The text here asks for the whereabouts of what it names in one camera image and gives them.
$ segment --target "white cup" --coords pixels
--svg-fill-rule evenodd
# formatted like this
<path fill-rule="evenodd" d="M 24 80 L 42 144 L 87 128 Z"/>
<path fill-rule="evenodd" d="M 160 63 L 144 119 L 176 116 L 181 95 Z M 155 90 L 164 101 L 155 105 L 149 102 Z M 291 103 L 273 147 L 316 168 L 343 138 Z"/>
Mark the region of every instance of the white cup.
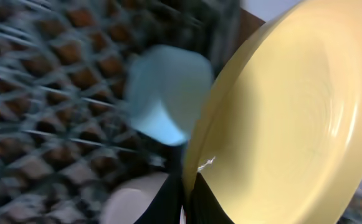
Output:
<path fill-rule="evenodd" d="M 132 128 L 170 146 L 190 139 L 213 82 L 202 55 L 157 45 L 131 65 L 125 98 Z"/>

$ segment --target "yellow plate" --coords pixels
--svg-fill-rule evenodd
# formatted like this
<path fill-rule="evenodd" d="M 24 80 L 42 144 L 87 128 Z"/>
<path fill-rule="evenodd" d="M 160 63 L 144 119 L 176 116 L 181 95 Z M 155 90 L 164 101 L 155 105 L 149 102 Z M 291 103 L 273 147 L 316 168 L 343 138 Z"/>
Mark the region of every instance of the yellow plate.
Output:
<path fill-rule="evenodd" d="M 362 178 L 362 0 L 304 1 L 240 47 L 193 132 L 187 194 L 199 167 L 235 223 L 337 221 Z"/>

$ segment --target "wire rack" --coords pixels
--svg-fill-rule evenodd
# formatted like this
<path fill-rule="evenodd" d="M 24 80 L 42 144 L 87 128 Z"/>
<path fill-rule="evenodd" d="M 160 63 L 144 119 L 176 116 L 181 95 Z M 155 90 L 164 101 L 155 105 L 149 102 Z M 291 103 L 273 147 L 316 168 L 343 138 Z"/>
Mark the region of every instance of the wire rack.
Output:
<path fill-rule="evenodd" d="M 124 122 L 126 71 L 155 44 L 208 55 L 220 15 L 202 1 L 0 1 L 0 223 L 97 223 L 118 184 L 165 170 L 171 150 Z"/>

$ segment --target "lattice basket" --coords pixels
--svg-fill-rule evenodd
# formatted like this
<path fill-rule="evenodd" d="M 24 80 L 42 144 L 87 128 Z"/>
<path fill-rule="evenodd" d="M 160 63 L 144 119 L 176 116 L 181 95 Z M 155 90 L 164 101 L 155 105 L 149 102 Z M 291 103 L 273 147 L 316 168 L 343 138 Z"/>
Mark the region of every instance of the lattice basket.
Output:
<path fill-rule="evenodd" d="M 166 171 L 171 149 L 119 106 L 132 55 L 209 57 L 230 2 L 0 1 L 0 223 L 97 223 L 118 184 Z"/>

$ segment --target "white wall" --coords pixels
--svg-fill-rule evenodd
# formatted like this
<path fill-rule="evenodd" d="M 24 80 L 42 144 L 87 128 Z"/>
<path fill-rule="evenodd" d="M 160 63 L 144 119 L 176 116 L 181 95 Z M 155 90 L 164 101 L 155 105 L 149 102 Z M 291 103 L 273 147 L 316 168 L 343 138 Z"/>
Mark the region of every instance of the white wall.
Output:
<path fill-rule="evenodd" d="M 241 7 L 265 22 L 287 11 L 300 0 L 241 0 Z"/>

